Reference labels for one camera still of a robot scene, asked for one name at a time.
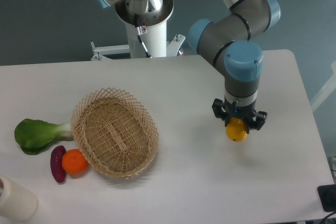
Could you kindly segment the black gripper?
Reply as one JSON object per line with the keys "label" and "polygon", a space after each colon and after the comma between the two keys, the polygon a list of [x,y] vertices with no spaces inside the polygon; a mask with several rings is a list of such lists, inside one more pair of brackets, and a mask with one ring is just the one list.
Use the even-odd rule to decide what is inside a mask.
{"label": "black gripper", "polygon": [[231,118],[237,118],[243,121],[248,128],[247,133],[251,130],[259,131],[266,122],[268,113],[265,111],[255,111],[256,101],[247,105],[233,105],[227,99],[224,102],[220,99],[215,99],[212,104],[212,110],[216,118],[225,122],[225,127],[228,126]]}

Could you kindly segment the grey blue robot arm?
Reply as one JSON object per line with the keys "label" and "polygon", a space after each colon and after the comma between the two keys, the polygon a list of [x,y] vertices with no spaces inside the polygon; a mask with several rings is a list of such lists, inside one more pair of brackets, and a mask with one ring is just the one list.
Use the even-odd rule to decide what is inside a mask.
{"label": "grey blue robot arm", "polygon": [[[166,40],[166,22],[173,0],[97,0],[103,8],[114,6],[124,22],[132,58],[166,57],[172,43]],[[187,36],[188,44],[225,78],[225,96],[215,99],[214,115],[227,129],[245,133],[260,130],[267,118],[256,111],[263,53],[251,39],[280,18],[276,0],[224,0],[230,14],[215,23],[201,19]]]}

